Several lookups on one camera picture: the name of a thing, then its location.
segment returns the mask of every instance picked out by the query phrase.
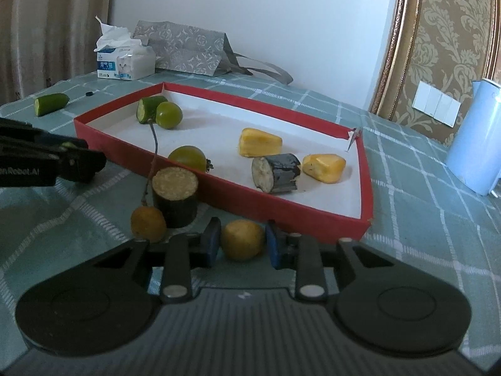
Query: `gray bag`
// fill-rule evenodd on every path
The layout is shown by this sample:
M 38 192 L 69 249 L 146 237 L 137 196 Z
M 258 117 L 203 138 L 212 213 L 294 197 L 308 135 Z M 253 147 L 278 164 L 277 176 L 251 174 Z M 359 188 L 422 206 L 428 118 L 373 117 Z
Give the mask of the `gray bag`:
M 292 82 L 291 75 L 267 62 L 257 61 L 276 72 L 240 66 L 237 57 L 247 57 L 233 52 L 224 32 L 169 21 L 139 21 L 132 38 L 148 40 L 148 46 L 153 48 L 157 56 L 155 66 L 161 69 L 207 76 L 218 76 L 230 71 L 252 75 L 250 71 L 256 71 L 284 85 Z

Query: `white switch panel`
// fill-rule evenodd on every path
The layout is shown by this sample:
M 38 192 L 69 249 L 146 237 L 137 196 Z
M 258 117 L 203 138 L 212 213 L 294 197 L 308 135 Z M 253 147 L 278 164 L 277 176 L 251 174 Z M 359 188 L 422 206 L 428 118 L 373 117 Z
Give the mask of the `white switch panel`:
M 412 102 L 414 109 L 450 127 L 454 127 L 460 106 L 460 102 L 423 81 L 419 82 Z

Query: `gold frame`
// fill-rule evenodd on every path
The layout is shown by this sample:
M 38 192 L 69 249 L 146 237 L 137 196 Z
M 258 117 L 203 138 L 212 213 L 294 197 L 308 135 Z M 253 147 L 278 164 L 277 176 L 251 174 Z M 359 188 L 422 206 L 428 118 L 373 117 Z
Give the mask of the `gold frame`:
M 372 113 L 391 120 L 407 74 L 419 22 L 421 0 L 396 0 L 391 35 L 374 96 Z M 491 0 L 489 42 L 482 77 L 492 79 L 501 48 L 501 0 Z
M 386 47 L 379 80 L 370 111 L 391 120 L 402 89 L 414 48 L 421 0 L 397 0 L 393 12 L 391 36 Z

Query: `blue thermos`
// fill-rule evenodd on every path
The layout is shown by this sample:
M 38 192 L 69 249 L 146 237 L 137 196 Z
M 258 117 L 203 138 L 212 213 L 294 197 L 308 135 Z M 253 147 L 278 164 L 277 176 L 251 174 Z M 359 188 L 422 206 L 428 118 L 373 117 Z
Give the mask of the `blue thermos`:
M 473 81 L 473 102 L 445 159 L 452 173 L 480 195 L 501 178 L 501 86 Z

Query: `black circular disc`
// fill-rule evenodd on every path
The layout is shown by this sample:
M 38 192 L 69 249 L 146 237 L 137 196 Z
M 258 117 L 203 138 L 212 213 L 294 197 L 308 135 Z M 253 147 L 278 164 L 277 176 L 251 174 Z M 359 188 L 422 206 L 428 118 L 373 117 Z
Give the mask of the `black circular disc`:
M 465 296 L 431 276 L 355 280 L 335 314 L 356 337 L 389 354 L 430 355 L 459 345 L 471 319 Z
M 23 336 L 63 356 L 103 353 L 146 326 L 153 306 L 136 283 L 86 269 L 63 273 L 29 289 L 16 307 Z

